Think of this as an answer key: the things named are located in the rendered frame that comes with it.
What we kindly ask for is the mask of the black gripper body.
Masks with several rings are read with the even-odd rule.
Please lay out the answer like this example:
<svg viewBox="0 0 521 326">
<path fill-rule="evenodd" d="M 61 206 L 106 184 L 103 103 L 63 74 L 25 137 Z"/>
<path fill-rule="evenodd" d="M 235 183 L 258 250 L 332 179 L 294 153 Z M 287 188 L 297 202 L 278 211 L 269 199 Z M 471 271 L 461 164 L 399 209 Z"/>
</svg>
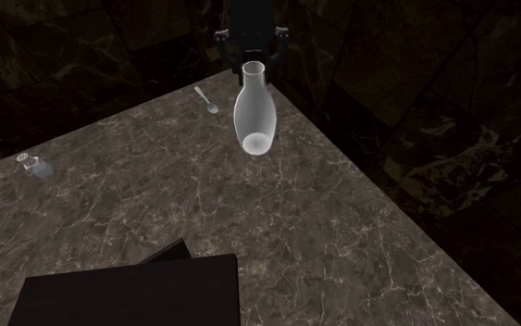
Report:
<svg viewBox="0 0 521 326">
<path fill-rule="evenodd" d="M 247 52 L 259 52 L 257 61 L 266 63 L 274 38 L 275 0 L 229 0 L 229 34 L 245 62 Z"/>
</svg>

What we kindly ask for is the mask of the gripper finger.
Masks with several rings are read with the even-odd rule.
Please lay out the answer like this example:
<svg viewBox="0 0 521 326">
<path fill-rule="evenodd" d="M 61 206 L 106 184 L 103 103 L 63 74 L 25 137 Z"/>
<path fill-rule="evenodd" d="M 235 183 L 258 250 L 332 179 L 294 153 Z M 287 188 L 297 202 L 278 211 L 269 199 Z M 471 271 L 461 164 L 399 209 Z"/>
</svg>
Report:
<svg viewBox="0 0 521 326">
<path fill-rule="evenodd" d="M 242 56 L 237 48 L 230 42 L 229 29 L 215 31 L 214 41 L 217 45 L 218 52 L 223 60 L 229 63 L 231 72 L 238 76 L 238 83 L 243 86 L 242 81 Z"/>
<path fill-rule="evenodd" d="M 275 27 L 274 33 L 275 48 L 273 52 L 267 54 L 267 60 L 265 63 L 265 76 L 266 83 L 271 83 L 271 77 L 276 71 L 278 65 L 283 61 L 286 56 L 289 44 L 289 29 L 286 27 Z"/>
</svg>

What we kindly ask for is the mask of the silver spoon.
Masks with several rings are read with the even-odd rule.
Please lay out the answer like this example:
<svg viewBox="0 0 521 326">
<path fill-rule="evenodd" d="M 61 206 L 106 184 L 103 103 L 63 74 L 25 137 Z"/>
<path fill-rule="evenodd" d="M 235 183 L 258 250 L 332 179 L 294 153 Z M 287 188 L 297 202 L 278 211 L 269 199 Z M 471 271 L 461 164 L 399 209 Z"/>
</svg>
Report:
<svg viewBox="0 0 521 326">
<path fill-rule="evenodd" d="M 213 113 L 213 114 L 216 114 L 218 112 L 218 106 L 214 103 L 212 103 L 207 97 L 206 95 L 204 94 L 204 92 L 202 91 L 202 89 L 199 87 L 199 86 L 194 86 L 193 87 L 194 91 L 196 93 L 198 93 L 205 101 L 206 101 L 206 107 L 207 107 L 207 110 L 210 112 L 210 113 Z"/>
</svg>

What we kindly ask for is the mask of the clear glass vase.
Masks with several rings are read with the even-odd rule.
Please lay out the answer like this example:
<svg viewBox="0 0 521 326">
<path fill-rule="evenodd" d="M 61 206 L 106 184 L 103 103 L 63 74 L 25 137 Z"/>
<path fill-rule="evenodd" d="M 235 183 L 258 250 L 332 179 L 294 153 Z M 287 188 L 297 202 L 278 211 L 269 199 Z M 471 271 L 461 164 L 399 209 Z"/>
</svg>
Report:
<svg viewBox="0 0 521 326">
<path fill-rule="evenodd" d="M 242 65 L 242 89 L 233 110 L 233 124 L 242 150 L 262 156 L 271 148 L 277 126 L 277 111 L 267 89 L 266 67 L 260 61 Z"/>
</svg>

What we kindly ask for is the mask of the small glass shaker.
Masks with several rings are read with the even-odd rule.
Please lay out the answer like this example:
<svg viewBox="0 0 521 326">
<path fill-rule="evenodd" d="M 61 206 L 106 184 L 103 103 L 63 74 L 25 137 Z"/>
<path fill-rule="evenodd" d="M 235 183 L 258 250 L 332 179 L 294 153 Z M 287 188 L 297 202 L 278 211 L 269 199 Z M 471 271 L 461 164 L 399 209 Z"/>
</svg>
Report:
<svg viewBox="0 0 521 326">
<path fill-rule="evenodd" d="M 39 157 L 33 157 L 28 153 L 21 153 L 17 155 L 16 160 L 23 165 L 25 170 L 30 171 L 38 178 L 45 178 L 53 174 L 52 166 Z"/>
</svg>

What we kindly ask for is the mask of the black robot stand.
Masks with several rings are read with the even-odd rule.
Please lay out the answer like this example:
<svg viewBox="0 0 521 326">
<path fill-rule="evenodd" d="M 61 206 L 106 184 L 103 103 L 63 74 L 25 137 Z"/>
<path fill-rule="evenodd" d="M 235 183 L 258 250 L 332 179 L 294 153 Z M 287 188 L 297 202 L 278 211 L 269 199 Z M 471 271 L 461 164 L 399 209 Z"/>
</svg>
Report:
<svg viewBox="0 0 521 326">
<path fill-rule="evenodd" d="M 235 255 L 163 255 L 28 277 L 7 326 L 242 326 Z"/>
</svg>

